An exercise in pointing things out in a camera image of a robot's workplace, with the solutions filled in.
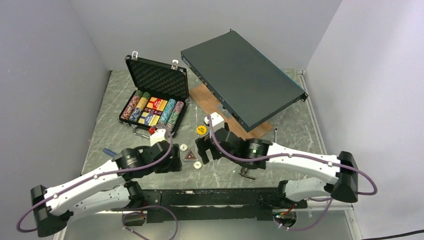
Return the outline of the yellow round button chip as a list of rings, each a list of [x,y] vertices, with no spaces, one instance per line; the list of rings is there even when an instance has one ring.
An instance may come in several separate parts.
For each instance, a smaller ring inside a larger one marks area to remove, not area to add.
[[[199,125],[199,126],[197,126],[197,128],[196,128],[196,133],[198,134],[198,135],[205,135],[205,134],[207,134],[208,133],[208,128],[205,126],[205,125]]]

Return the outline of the white poker chip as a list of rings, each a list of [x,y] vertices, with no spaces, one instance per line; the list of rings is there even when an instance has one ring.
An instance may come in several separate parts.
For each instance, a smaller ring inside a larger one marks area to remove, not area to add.
[[[187,144],[182,143],[182,144],[179,146],[179,149],[180,149],[180,151],[185,152],[185,151],[187,151],[187,150],[189,149],[189,147],[188,147],[188,145],[187,145]]]
[[[193,167],[194,167],[196,170],[201,169],[201,168],[202,168],[202,166],[203,166],[203,164],[202,164],[200,161],[196,161],[196,162],[194,162],[194,163],[193,163]]]

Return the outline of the red triangular token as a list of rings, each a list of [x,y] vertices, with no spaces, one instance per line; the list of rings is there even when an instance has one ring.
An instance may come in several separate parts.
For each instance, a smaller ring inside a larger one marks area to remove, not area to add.
[[[184,157],[184,161],[185,162],[196,162],[197,160],[198,160],[198,158],[197,158],[195,152],[192,149],[188,150],[186,156]]]

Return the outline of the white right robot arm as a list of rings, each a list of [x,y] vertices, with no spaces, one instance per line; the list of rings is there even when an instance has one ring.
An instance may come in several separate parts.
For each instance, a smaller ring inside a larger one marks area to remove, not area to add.
[[[331,197],[344,203],[356,203],[359,198],[359,173],[353,155],[324,155],[291,149],[260,138],[242,139],[227,126],[215,128],[195,140],[204,164],[210,159],[226,158],[248,170],[287,169],[307,175],[303,180],[283,180],[275,194],[276,203],[287,208],[293,202],[307,198]]]

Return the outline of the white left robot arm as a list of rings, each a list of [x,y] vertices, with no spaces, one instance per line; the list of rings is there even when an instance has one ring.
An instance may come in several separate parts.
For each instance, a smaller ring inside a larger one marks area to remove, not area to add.
[[[179,146],[163,140],[153,146],[125,148],[103,165],[55,187],[31,189],[37,235],[54,235],[67,224],[106,210],[137,210],[161,198],[144,193],[137,179],[152,173],[179,172]]]

